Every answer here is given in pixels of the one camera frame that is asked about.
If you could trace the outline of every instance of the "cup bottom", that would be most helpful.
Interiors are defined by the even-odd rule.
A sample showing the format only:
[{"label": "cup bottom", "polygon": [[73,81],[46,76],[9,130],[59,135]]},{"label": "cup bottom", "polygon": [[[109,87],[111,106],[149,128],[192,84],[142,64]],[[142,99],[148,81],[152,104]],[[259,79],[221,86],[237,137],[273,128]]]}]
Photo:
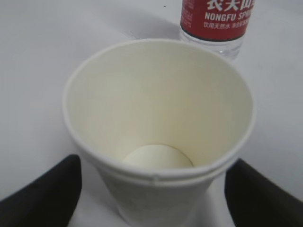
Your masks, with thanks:
[{"label": "cup bottom", "polygon": [[172,169],[193,167],[181,151],[167,145],[146,145],[131,152],[124,163],[139,168]]},{"label": "cup bottom", "polygon": [[[140,221],[131,220],[130,218],[128,218],[128,216],[124,213],[124,211],[119,206],[117,206],[117,209],[121,218],[131,227],[144,227],[142,226]],[[173,223],[171,225],[167,225],[166,223],[164,226],[161,224],[157,226],[158,227],[194,227],[196,226],[196,222],[195,222],[194,214],[190,214],[189,217],[185,218],[181,223],[178,223],[177,225],[176,223]]]}]

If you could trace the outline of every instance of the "cup rim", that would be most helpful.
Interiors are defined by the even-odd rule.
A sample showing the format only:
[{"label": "cup rim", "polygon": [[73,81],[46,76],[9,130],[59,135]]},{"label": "cup rim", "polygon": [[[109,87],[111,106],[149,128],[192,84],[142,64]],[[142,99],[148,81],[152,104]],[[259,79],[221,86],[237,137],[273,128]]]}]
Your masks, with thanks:
[{"label": "cup rim", "polygon": [[[178,44],[183,46],[189,46],[191,48],[199,49],[200,51],[203,51],[209,55],[213,55],[216,58],[219,58],[221,61],[225,62],[229,67],[233,68],[239,78],[242,80],[244,86],[246,87],[247,91],[250,94],[251,100],[252,100],[252,113],[251,113],[251,119],[249,122],[249,125],[245,131],[245,133],[242,135],[242,137],[238,140],[238,142],[224,155],[217,158],[212,164],[204,165],[204,166],[195,166],[194,168],[181,168],[181,169],[143,169],[143,168],[137,168],[133,166],[129,166],[123,162],[114,160],[113,158],[106,157],[105,155],[102,155],[101,153],[98,153],[96,150],[94,150],[89,144],[87,144],[81,136],[74,130],[69,115],[68,115],[68,108],[67,108],[67,102],[68,102],[68,94],[71,88],[71,85],[75,78],[78,76],[79,72],[82,71],[83,68],[85,68],[92,60],[96,59],[97,57],[110,52],[113,49],[117,49],[119,47],[123,47],[125,45],[130,44],[136,44],[136,43],[143,43],[143,42],[154,42],[154,43],[171,43],[171,44]],[[204,49],[198,45],[185,43],[179,40],[170,40],[170,39],[142,39],[142,40],[131,40],[127,42],[118,43],[112,46],[109,46],[103,50],[98,51],[88,59],[86,59],[84,62],[82,62],[76,70],[72,73],[72,75],[68,78],[64,90],[63,90],[63,98],[62,98],[62,111],[63,111],[63,119],[65,122],[65,125],[67,126],[67,129],[69,133],[71,134],[72,138],[75,140],[75,142],[84,150],[84,153],[89,156],[90,160],[94,160],[94,163],[101,164],[104,168],[110,169],[111,171],[114,171],[118,174],[122,175],[128,175],[132,177],[139,177],[144,179],[151,179],[155,176],[160,177],[161,179],[168,179],[168,180],[182,180],[182,179],[188,179],[188,178],[194,178],[198,176],[205,176],[213,171],[216,171],[224,166],[226,166],[226,163],[231,162],[235,159],[237,156],[237,153],[239,150],[243,147],[245,142],[250,137],[257,117],[257,108],[256,108],[256,101],[254,98],[254,95],[251,91],[251,88],[248,86],[248,83],[246,79],[242,76],[242,74],[239,72],[239,70],[233,66],[232,62],[229,60],[223,58],[217,53],[214,53],[210,50]]]}]

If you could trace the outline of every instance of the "table surface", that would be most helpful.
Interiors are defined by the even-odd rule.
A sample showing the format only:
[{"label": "table surface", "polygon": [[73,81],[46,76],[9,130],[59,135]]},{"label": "table surface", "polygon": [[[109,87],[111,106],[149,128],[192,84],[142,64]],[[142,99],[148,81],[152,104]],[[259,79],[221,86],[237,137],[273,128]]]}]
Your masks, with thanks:
[{"label": "table surface", "polygon": [[[242,158],[303,201],[300,9],[300,0],[257,1],[234,64],[258,102],[256,128]],[[180,11],[181,0],[2,0],[0,199],[78,152],[61,113],[63,87],[73,70],[111,44],[141,38],[178,39]],[[103,226],[126,226],[117,218],[95,169],[85,160],[82,165],[84,193],[71,225],[95,227],[102,221],[108,223]],[[209,201],[204,201],[214,211],[222,202],[212,197],[222,190],[222,182],[223,178],[212,185]],[[230,221],[224,217],[210,222],[214,220],[218,223],[207,226]]]}]

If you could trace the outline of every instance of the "plastic bottle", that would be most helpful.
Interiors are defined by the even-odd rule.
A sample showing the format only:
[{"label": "plastic bottle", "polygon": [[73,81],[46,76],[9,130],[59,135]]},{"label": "plastic bottle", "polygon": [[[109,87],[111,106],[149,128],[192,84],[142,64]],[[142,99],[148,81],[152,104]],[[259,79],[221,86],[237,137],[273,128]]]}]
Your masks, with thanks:
[{"label": "plastic bottle", "polygon": [[183,0],[180,38],[235,59],[255,0]]}]

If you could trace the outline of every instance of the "bottle label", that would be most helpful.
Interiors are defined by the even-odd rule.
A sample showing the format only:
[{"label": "bottle label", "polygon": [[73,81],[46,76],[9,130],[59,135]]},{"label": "bottle label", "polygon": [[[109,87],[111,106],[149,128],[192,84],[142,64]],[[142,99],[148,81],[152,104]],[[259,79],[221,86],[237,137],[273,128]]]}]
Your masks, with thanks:
[{"label": "bottle label", "polygon": [[181,28],[197,39],[225,42],[245,34],[255,0],[183,0]]}]

